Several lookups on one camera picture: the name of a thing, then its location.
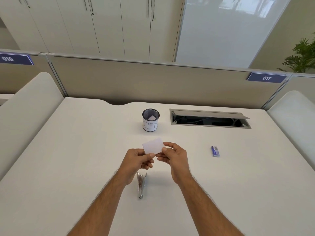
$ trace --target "paper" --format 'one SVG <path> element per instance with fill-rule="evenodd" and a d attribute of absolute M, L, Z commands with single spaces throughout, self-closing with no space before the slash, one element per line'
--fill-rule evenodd
<path fill-rule="evenodd" d="M 149 153 L 158 154 L 162 152 L 162 148 L 164 147 L 164 144 L 161 138 L 157 138 L 147 143 L 143 143 L 142 146 L 146 154 L 149 154 Z"/>
<path fill-rule="evenodd" d="M 148 120 L 155 120 L 156 118 L 152 115 L 151 117 L 148 118 Z"/>

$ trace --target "person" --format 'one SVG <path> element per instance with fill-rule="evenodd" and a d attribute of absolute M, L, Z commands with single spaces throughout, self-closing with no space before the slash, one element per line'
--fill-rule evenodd
<path fill-rule="evenodd" d="M 163 152 L 156 154 L 157 160 L 171 166 L 174 182 L 179 186 L 195 223 L 198 234 L 243 235 L 216 207 L 202 187 L 192 176 L 186 151 L 176 143 L 164 142 Z M 130 184 L 136 172 L 153 167 L 155 155 L 145 154 L 143 149 L 129 149 L 114 176 L 101 190 L 94 202 L 68 233 L 68 236 L 108 235 L 120 196 Z"/>

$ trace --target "cabinet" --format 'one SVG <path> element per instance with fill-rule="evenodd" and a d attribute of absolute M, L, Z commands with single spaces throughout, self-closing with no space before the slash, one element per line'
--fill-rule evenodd
<path fill-rule="evenodd" d="M 22 51 L 47 52 L 24 0 L 0 0 L 0 16 Z"/>
<path fill-rule="evenodd" d="M 74 53 L 57 0 L 25 0 L 49 52 Z"/>
<path fill-rule="evenodd" d="M 89 0 L 100 55 L 124 58 L 120 0 Z"/>
<path fill-rule="evenodd" d="M 184 0 L 152 0 L 150 56 L 157 62 L 172 62 Z"/>
<path fill-rule="evenodd" d="M 75 54 L 100 55 L 88 0 L 57 0 Z"/>
<path fill-rule="evenodd" d="M 148 60 L 152 0 L 120 0 L 125 57 Z"/>

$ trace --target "hairy forearm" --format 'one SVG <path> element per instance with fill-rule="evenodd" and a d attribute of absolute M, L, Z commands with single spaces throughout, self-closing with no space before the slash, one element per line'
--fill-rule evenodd
<path fill-rule="evenodd" d="M 115 174 L 68 236 L 108 235 L 125 186 L 124 180 Z"/>
<path fill-rule="evenodd" d="M 183 176 L 179 187 L 200 236 L 243 235 L 221 213 L 191 175 Z"/>

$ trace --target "blue number plate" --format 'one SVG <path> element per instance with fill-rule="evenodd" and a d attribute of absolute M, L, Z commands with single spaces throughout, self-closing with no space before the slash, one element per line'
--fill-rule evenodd
<path fill-rule="evenodd" d="M 269 83 L 282 83 L 286 78 L 286 75 L 275 75 L 268 73 L 254 73 L 252 72 L 247 80 L 258 81 L 258 82 L 269 82 Z"/>
<path fill-rule="evenodd" d="M 34 65 L 29 55 L 0 53 L 0 63 Z"/>

